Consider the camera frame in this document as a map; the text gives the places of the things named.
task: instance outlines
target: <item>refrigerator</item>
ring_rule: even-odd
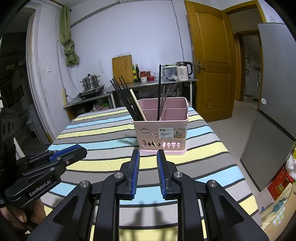
[[[241,162],[263,190],[291,154],[296,138],[296,42],[285,24],[258,24],[263,52],[259,110]]]

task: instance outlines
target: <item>human hand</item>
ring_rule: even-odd
[[[25,212],[19,209],[16,209],[13,206],[10,206],[9,209],[15,214],[15,216],[22,222],[27,222],[27,216],[25,215]],[[1,208],[0,211],[2,212],[2,215],[10,221],[14,226],[16,226],[19,229],[24,229],[24,227],[14,218],[14,216],[10,213],[10,211],[4,207]],[[37,199],[33,203],[33,210],[32,215],[30,217],[30,220],[33,223],[40,224],[41,221],[46,217],[45,210],[44,210],[44,204],[41,201],[41,199]]]

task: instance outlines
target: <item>table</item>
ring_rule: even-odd
[[[81,99],[80,97],[75,98],[72,101],[70,101],[67,105],[65,105],[63,108],[67,112],[70,121],[72,121],[74,119],[74,106],[77,106],[79,104],[83,104],[83,103],[87,103],[87,102],[90,102],[90,101],[93,101],[96,99],[101,99],[101,98],[107,97],[108,101],[109,101],[110,108],[114,108],[113,106],[111,106],[111,103],[113,103],[114,100],[111,100],[110,96],[111,96],[111,94],[109,92],[106,92],[105,90],[103,90],[100,94],[90,97],[90,98],[83,98],[83,99]]]
[[[166,78],[161,79],[161,84],[174,84],[174,83],[182,83],[182,82],[189,82],[190,85],[190,105],[192,106],[192,82],[196,82],[198,79],[194,78],[189,78],[188,80],[175,80],[175,81],[170,81]],[[158,80],[154,81],[146,81],[146,82],[134,82],[134,83],[128,83],[127,84],[129,88],[134,89],[134,88],[140,88],[140,87],[147,87],[147,86],[153,86],[153,85],[158,85]],[[115,91],[114,87],[111,85],[108,87],[105,92],[109,92],[111,94],[111,100],[112,104],[115,107],[115,102],[114,102],[114,97],[113,97],[113,92]]]
[[[255,197],[236,161],[192,107],[188,108],[188,116],[187,152],[166,155],[167,161],[174,162],[178,171],[195,180],[218,181],[260,225]],[[132,118],[125,107],[80,115],[49,150],[75,144],[85,147],[87,156],[68,166],[61,176],[62,182],[41,197],[47,214],[81,181],[99,182],[119,171],[122,163],[130,161],[133,149],[139,147]],[[120,201],[120,240],[176,240],[173,237],[177,235],[177,222],[176,201],[166,201],[161,195],[156,155],[141,155],[135,199]]]

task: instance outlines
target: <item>white tile floor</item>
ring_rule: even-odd
[[[258,209],[261,211],[262,207],[266,208],[273,203],[272,196],[267,189],[259,192],[240,162],[240,157],[247,144],[256,119],[257,103],[258,102],[246,103],[235,100],[231,118],[209,122],[208,125],[213,129],[237,163],[256,198]]]

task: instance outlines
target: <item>wooden cutting board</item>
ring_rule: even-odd
[[[112,58],[113,76],[117,79],[121,75],[127,83],[133,83],[133,62],[131,55]]]

